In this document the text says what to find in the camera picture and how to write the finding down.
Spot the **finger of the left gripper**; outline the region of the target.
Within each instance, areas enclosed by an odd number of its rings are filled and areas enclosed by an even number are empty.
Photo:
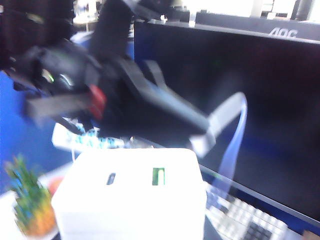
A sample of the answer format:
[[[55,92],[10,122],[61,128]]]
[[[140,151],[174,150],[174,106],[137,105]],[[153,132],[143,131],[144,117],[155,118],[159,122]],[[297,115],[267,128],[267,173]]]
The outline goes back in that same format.
[[[99,85],[107,98],[101,136],[138,137],[173,147],[209,129],[204,113],[169,87],[156,86],[132,60],[103,64],[101,76]]]
[[[159,88],[167,88],[163,72],[154,60],[144,60],[142,65],[144,76]]]

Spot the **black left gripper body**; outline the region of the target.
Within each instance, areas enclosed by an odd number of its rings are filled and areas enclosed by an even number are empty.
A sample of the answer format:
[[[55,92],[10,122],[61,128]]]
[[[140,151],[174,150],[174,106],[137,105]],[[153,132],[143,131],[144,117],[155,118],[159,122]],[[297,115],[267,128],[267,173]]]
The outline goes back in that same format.
[[[26,91],[22,113],[39,124],[51,119],[75,134],[99,127],[105,135],[117,123],[118,74],[73,43],[33,46],[12,55],[12,80]]]

